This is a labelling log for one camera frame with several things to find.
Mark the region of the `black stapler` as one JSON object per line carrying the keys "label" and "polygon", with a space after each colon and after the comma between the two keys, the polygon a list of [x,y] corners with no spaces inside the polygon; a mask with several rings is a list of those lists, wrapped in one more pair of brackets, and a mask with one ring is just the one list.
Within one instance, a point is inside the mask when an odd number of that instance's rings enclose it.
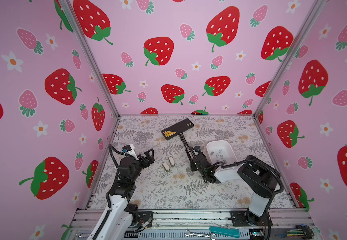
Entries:
{"label": "black stapler", "polygon": [[196,161],[196,155],[194,153],[194,150],[187,143],[183,133],[193,127],[194,124],[191,122],[190,119],[187,118],[161,131],[162,135],[167,141],[176,136],[180,137],[190,162]]}

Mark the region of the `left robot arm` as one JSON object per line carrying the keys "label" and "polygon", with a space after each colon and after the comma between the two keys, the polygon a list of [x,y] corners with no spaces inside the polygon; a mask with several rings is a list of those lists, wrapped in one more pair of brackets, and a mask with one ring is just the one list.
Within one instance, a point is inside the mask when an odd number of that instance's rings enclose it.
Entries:
{"label": "left robot arm", "polygon": [[132,144],[124,146],[122,151],[116,150],[112,145],[108,149],[116,167],[115,179],[105,194],[107,206],[88,236],[89,240],[121,240],[126,233],[142,232],[152,222],[151,218],[142,221],[138,205],[131,204],[130,199],[141,171],[155,161],[154,149],[143,155],[137,155]]}

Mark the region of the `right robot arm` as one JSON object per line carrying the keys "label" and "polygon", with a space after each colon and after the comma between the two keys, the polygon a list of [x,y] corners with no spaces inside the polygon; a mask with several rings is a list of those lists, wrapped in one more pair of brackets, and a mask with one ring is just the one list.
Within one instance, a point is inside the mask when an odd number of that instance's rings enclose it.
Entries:
{"label": "right robot arm", "polygon": [[244,215],[238,218],[239,221],[250,226],[260,226],[265,223],[272,225],[268,210],[274,197],[284,191],[278,170],[252,155],[232,164],[221,161],[212,164],[202,151],[191,148],[186,153],[191,171],[198,171],[204,182],[221,184],[232,180],[243,180],[253,190],[250,204]]}

